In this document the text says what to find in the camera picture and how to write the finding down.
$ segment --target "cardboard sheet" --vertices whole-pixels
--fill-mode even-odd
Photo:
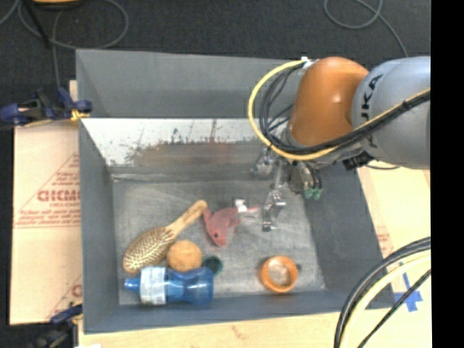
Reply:
[[[16,128],[10,323],[46,322],[82,299],[78,127]]]

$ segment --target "bottle cap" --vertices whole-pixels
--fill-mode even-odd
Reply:
[[[126,290],[131,291],[140,290],[140,277],[126,278],[124,280],[124,287]]]

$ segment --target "white label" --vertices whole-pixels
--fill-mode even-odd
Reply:
[[[165,305],[165,272],[164,267],[147,267],[141,272],[140,299],[147,305]]]

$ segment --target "wooden brush handle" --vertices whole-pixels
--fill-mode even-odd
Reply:
[[[203,210],[205,210],[207,207],[208,204],[205,200],[198,200],[193,205],[191,205],[187,211],[185,211],[177,220],[169,224],[166,229],[170,230],[173,238],[175,238],[186,226],[198,219],[203,214]]]

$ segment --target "blue clamp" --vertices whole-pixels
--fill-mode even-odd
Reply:
[[[66,120],[92,111],[92,103],[87,100],[73,101],[69,92],[58,89],[58,100],[51,102],[42,88],[24,103],[13,103],[0,109],[0,118],[14,126],[24,126],[42,120]]]

